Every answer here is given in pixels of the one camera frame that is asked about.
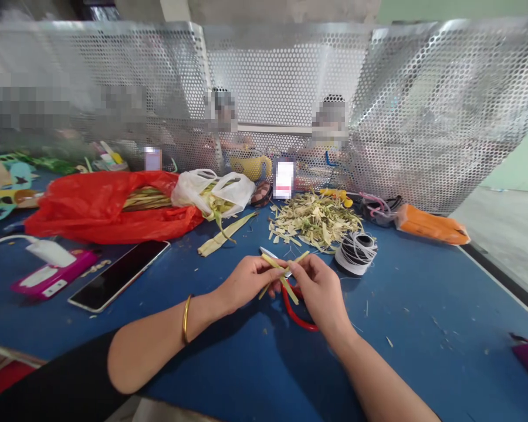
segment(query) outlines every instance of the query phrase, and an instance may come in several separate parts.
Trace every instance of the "plastic bag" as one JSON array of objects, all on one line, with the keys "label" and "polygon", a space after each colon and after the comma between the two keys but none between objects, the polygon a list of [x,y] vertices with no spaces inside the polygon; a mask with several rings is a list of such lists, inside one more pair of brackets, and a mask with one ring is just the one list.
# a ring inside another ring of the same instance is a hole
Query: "plastic bag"
[{"label": "plastic bag", "polygon": [[453,245],[467,244],[471,241],[465,226],[456,220],[434,216],[410,204],[402,205],[398,209],[395,225],[402,232],[441,240]]},{"label": "plastic bag", "polygon": [[199,225],[195,207],[122,212],[127,197],[142,186],[171,196],[178,175],[163,171],[75,174],[53,181],[39,200],[39,210],[25,222],[27,234],[60,235],[100,244],[168,240]]},{"label": "plastic bag", "polygon": [[211,208],[201,193],[215,181],[216,185],[211,189],[212,195],[234,204],[229,210],[223,212],[223,218],[243,211],[256,189],[254,182],[251,182],[244,174],[231,172],[219,178],[213,170],[197,169],[180,175],[178,184],[172,192],[172,204],[174,206],[195,205],[203,211],[204,215],[210,215]]}]

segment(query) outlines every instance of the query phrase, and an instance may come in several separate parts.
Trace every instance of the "scissors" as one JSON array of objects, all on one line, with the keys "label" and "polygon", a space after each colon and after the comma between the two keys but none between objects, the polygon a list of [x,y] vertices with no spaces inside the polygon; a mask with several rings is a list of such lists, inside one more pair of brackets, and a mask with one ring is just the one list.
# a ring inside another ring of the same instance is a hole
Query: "scissors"
[{"label": "scissors", "polygon": [[[260,252],[262,252],[263,254],[266,254],[268,255],[270,258],[276,258],[277,259],[277,256],[275,256],[272,252],[270,252],[269,250],[267,249],[264,249],[263,247],[260,247]],[[291,286],[292,290],[293,290],[293,293],[294,295],[298,298],[298,299],[303,299],[303,294],[301,293],[301,289],[299,287],[295,287],[293,286],[290,282],[289,282],[289,279],[288,277],[290,277],[292,275],[292,272],[291,271],[288,271],[286,273],[286,281],[287,283]],[[287,310],[287,314],[291,317],[291,319],[300,327],[308,330],[308,331],[319,331],[319,327],[317,327],[315,324],[311,323],[311,322],[307,322],[307,321],[304,321],[302,320],[301,318],[299,318],[297,316],[297,314],[294,312],[294,310],[292,309],[292,305],[289,301],[289,296],[287,295],[287,290],[286,288],[283,286],[282,284],[282,296],[283,296],[283,303],[285,304],[286,306],[286,310]]]}]

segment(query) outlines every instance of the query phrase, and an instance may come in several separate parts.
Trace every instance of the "red plastic bag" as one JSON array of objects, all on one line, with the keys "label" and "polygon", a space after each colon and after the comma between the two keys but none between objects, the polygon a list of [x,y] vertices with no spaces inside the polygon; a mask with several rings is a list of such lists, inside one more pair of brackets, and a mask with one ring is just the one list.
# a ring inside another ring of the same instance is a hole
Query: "red plastic bag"
[{"label": "red plastic bag", "polygon": [[196,207],[121,212],[127,197],[142,186],[170,196],[178,175],[163,171],[99,172],[52,182],[39,210],[25,222],[27,234],[60,235],[100,244],[168,240],[188,233],[204,218]]}]

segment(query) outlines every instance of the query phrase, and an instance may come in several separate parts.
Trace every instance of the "person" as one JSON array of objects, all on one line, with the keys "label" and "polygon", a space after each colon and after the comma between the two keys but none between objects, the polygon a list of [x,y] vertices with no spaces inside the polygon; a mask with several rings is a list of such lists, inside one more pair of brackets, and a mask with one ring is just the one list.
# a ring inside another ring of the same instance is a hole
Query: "person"
[{"label": "person", "polygon": [[[310,315],[340,359],[368,421],[438,421],[436,414],[354,330],[340,280],[318,256],[282,260]],[[213,322],[253,300],[284,270],[247,256],[217,289],[131,322],[42,366],[0,395],[0,420],[103,421]],[[182,332],[186,314],[185,335]]]}]

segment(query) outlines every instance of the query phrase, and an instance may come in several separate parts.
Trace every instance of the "metal partition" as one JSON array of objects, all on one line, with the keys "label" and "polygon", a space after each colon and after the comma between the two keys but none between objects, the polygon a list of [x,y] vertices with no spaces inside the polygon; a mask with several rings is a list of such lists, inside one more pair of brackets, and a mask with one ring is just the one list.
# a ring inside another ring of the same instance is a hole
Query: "metal partition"
[{"label": "metal partition", "polygon": [[[213,91],[230,93],[238,132],[208,121]],[[345,104],[335,148],[315,138],[328,101]],[[302,188],[401,194],[446,215],[528,132],[528,18],[0,23],[0,128],[69,127],[82,151],[104,139],[133,169],[146,146],[182,170],[290,156]]]}]

